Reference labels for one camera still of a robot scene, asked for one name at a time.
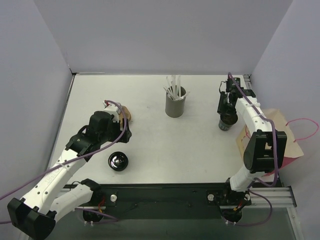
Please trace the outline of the dark coffee cup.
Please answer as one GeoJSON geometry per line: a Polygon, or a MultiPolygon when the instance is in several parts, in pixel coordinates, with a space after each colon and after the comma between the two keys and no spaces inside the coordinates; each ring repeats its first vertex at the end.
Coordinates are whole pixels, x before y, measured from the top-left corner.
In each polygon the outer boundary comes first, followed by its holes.
{"type": "Polygon", "coordinates": [[[228,131],[238,121],[238,115],[235,114],[221,114],[218,122],[218,127],[222,131],[228,131]]]}

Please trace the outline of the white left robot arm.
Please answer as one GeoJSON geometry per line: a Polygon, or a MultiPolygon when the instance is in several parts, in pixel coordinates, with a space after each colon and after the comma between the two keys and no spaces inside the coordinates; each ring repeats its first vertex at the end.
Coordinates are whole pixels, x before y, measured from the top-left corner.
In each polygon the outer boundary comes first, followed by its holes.
{"type": "Polygon", "coordinates": [[[43,178],[20,199],[10,200],[7,209],[12,225],[34,240],[44,240],[56,223],[78,206],[100,203],[101,186],[88,178],[67,194],[58,194],[94,154],[102,151],[103,144],[128,143],[131,136],[125,115],[110,110],[96,111],[89,123],[70,138],[43,178]]]}

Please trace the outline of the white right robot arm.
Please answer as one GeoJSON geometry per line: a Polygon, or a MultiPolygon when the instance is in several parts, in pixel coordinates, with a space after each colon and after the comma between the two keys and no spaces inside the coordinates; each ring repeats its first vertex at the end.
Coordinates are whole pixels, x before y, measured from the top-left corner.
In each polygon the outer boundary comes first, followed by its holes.
{"type": "Polygon", "coordinates": [[[252,184],[262,182],[261,177],[274,173],[273,187],[283,164],[287,135],[278,131],[275,123],[261,110],[261,105],[251,89],[241,86],[240,78],[227,75],[225,90],[219,91],[217,113],[220,115],[218,126],[228,131],[242,117],[250,137],[243,153],[243,166],[229,179],[230,186],[222,190],[221,197],[227,204],[233,204],[252,184]]]}

